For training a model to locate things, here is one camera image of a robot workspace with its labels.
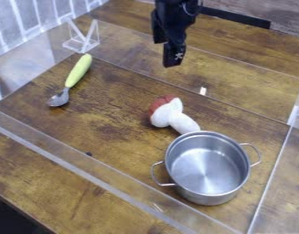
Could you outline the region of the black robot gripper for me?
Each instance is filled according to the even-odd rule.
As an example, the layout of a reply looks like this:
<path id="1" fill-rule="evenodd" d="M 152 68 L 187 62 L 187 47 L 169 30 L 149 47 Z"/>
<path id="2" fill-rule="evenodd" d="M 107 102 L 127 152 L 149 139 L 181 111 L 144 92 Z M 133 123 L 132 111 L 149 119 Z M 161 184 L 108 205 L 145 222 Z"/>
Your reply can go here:
<path id="1" fill-rule="evenodd" d="M 153 0 L 149 13 L 152 41 L 164 42 L 163 65 L 179 66 L 185 55 L 185 30 L 195 23 L 200 0 Z"/>

